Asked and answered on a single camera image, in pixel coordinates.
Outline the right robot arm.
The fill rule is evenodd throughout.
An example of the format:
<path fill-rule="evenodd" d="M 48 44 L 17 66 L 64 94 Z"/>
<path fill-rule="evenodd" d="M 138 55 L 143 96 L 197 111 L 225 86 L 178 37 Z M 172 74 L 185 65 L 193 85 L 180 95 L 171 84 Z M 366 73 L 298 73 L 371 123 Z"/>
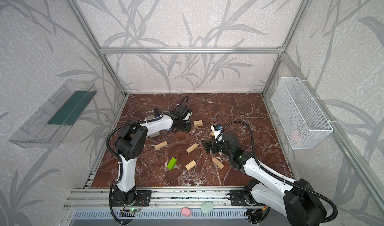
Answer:
<path fill-rule="evenodd" d="M 237 170 L 252 177 L 256 183 L 249 188 L 251 203 L 261 203 L 285 216 L 292 226 L 318 226 L 332 221 L 337 208 L 327 215 L 322 202 L 334 206 L 327 197 L 314 191 L 304 179 L 296 181 L 283 176 L 243 150 L 234 133 L 224 133 L 222 140 L 202 141 L 207 153 L 222 153 Z"/>

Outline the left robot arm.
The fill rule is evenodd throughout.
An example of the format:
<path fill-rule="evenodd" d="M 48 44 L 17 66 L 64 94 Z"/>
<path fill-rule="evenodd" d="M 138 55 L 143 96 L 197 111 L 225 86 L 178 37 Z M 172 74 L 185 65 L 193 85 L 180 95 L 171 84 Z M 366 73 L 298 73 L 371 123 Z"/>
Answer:
<path fill-rule="evenodd" d="M 119 166 L 117 182 L 112 186 L 113 199 L 119 199 L 125 205 L 136 199 L 136 164 L 147 137 L 160 131 L 177 130 L 188 133 L 191 129 L 191 116 L 192 110 L 183 105 L 166 112 L 160 112 L 156 108 L 149 119 L 128 122 L 108 135 L 106 147 L 118 159 Z"/>

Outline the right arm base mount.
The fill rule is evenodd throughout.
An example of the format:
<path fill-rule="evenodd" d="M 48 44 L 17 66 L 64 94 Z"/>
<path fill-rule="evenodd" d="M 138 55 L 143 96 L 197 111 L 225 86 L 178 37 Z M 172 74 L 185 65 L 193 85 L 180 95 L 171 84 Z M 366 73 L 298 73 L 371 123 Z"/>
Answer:
<path fill-rule="evenodd" d="M 254 206 L 256 201 L 244 190 L 230 190 L 231 206 Z"/>

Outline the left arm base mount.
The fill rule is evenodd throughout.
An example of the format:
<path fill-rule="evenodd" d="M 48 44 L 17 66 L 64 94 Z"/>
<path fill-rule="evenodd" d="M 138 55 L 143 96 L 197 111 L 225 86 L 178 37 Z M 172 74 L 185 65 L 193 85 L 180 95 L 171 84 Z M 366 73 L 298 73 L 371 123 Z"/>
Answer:
<path fill-rule="evenodd" d="M 135 192 L 129 192 L 128 197 L 123 199 L 115 191 L 113 191 L 110 204 L 112 207 L 148 207 L 150 204 L 151 196 L 151 190 L 138 190 Z"/>

